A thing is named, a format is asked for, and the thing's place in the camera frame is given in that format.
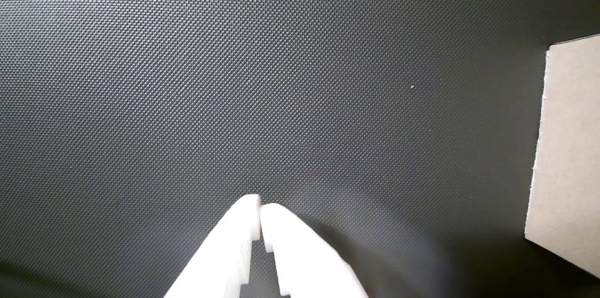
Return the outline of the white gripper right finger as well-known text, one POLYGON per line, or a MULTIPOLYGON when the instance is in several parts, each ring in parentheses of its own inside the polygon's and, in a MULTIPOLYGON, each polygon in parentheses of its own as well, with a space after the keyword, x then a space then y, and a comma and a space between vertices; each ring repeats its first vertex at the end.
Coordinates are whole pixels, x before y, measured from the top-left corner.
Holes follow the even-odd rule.
POLYGON ((274 254, 281 296, 368 297, 352 267, 289 209, 262 205, 261 226, 265 250, 274 254))

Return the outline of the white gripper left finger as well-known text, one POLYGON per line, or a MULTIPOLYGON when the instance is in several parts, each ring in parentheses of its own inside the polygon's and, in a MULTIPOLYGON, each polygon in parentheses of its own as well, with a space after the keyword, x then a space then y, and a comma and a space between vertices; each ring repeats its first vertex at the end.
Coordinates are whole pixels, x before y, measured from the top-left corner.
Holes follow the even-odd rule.
POLYGON ((238 298, 249 282, 252 243, 261 238, 261 197, 247 194, 225 212, 165 294, 238 298))

